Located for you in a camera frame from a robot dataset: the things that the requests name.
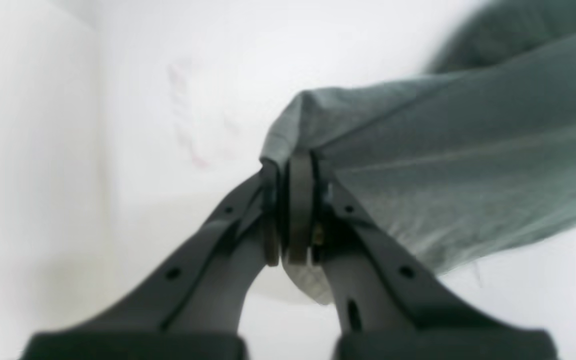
hole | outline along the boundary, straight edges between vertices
hole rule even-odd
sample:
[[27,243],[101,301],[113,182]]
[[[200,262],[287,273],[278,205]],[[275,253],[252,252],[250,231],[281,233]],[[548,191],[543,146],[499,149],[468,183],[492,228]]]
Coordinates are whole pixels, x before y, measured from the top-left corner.
[[179,268],[172,268],[172,269],[169,269],[168,272],[166,272],[166,279],[175,280],[176,278],[179,278],[180,275],[181,275],[181,270]]
[[359,308],[354,300],[348,301],[348,319],[352,331],[362,330],[362,319],[359,317]]
[[399,268],[399,273],[404,277],[404,278],[409,278],[412,279],[415,277],[415,271],[413,269],[411,269],[409,266],[402,266]]

gray cloth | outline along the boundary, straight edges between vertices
hole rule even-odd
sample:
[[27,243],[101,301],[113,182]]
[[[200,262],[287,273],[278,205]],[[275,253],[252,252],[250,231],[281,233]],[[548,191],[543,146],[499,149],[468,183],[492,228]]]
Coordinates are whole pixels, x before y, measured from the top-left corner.
[[[437,274],[551,237],[576,226],[576,32],[548,40],[497,52],[485,68],[470,69],[475,50],[464,60],[449,49],[434,66],[442,74],[304,91],[262,157],[284,164],[297,147],[319,150],[377,225]],[[332,301],[320,268],[284,267]]]

white background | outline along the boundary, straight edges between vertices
hole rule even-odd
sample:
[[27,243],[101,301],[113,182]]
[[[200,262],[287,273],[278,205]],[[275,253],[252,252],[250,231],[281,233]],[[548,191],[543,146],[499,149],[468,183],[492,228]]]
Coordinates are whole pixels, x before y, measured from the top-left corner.
[[[132,289],[258,168],[302,89],[423,70],[477,0],[0,0],[0,360]],[[576,229],[443,277],[576,360]],[[334,307],[265,269],[254,360],[327,359]]]

